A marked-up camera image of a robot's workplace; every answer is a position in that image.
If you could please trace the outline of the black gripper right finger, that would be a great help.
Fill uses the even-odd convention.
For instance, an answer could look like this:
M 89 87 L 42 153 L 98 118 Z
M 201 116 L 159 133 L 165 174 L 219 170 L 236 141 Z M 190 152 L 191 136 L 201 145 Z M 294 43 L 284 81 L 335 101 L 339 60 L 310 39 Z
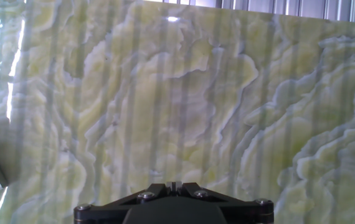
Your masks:
M 227 223 L 274 223 L 274 203 L 266 198 L 243 201 L 200 187 L 195 182 L 174 182 L 174 195 L 214 205 Z

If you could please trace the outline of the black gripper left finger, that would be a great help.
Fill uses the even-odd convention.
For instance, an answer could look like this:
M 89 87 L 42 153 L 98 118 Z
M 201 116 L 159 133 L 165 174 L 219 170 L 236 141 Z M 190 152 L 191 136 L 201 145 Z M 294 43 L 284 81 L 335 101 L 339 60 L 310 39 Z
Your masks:
M 137 205 L 171 195 L 174 182 L 151 184 L 147 189 L 118 199 L 106 205 L 90 203 L 77 205 L 73 210 L 74 224 L 123 223 L 128 212 Z

